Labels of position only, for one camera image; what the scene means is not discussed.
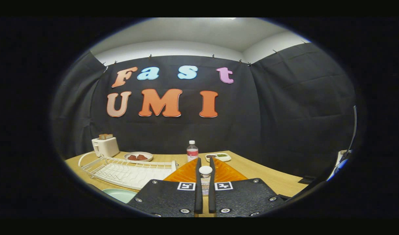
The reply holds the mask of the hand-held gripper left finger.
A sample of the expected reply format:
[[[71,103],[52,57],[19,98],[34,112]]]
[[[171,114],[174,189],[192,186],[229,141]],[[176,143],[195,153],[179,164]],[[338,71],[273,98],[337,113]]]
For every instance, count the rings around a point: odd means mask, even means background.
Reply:
[[[200,167],[201,159],[195,159],[175,171],[172,180],[150,180],[127,205],[154,217],[195,217],[201,214]]]

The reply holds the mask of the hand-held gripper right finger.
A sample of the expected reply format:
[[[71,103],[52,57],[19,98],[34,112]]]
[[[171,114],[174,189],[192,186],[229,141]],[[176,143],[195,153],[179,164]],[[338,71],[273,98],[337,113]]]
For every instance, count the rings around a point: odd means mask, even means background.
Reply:
[[[209,186],[209,212],[216,217],[254,217],[285,204],[286,199],[262,179],[248,179],[214,157]]]

